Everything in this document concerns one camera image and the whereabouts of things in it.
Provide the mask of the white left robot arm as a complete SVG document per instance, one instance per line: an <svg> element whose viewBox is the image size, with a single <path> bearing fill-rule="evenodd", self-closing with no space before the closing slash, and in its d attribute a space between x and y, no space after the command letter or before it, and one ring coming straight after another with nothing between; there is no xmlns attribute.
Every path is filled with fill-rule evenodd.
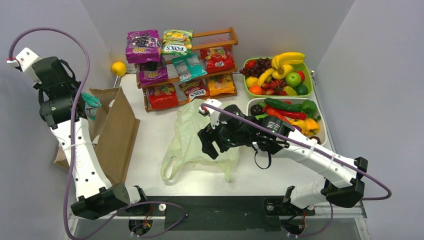
<svg viewBox="0 0 424 240"><path fill-rule="evenodd" d="M38 87L40 117L56 137L72 170L77 201L71 205L75 216L96 220L122 208L136 215L149 210L149 201L137 185L112 184L98 161L89 134L85 101L69 64L50 56L31 65L41 84Z"/></svg>

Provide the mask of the teal Fox's mint candy bag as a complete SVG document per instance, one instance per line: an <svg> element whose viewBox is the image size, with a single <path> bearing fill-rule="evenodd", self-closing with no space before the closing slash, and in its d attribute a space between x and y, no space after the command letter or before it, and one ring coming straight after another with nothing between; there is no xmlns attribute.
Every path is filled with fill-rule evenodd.
<svg viewBox="0 0 424 240"><path fill-rule="evenodd" d="M81 96L85 102L84 111L86 116L95 121L96 112L102 106L100 99L87 92L82 92Z"/></svg>

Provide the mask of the pale green plastic grocery bag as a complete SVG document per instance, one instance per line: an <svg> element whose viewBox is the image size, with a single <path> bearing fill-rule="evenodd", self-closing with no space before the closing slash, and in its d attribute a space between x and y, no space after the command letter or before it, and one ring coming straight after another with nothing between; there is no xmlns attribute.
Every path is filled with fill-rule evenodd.
<svg viewBox="0 0 424 240"><path fill-rule="evenodd" d="M210 123L207 117L199 114L199 108L205 101L195 99L177 111L173 126L174 137L162 159L160 175L163 181L171 181L181 167L197 164L218 167L224 173L226 182L231 182L231 173L239 161L240 148L230 148L216 159L202 152L202 143L198 132Z"/></svg>

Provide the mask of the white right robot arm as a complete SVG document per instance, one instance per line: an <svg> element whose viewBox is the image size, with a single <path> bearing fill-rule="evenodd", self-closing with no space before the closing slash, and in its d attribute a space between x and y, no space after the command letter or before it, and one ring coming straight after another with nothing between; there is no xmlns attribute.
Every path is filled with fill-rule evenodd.
<svg viewBox="0 0 424 240"><path fill-rule="evenodd" d="M256 153L266 153L270 161L272 157L290 159L321 175L312 183L287 188L282 201L286 213L294 215L323 202L352 208L363 198L365 184L361 178L367 160L340 156L276 116L257 119L244 115L234 104L220 106L209 99L199 107L199 113L210 118L210 123L197 133L203 153L216 159L230 148L246 146Z"/></svg>

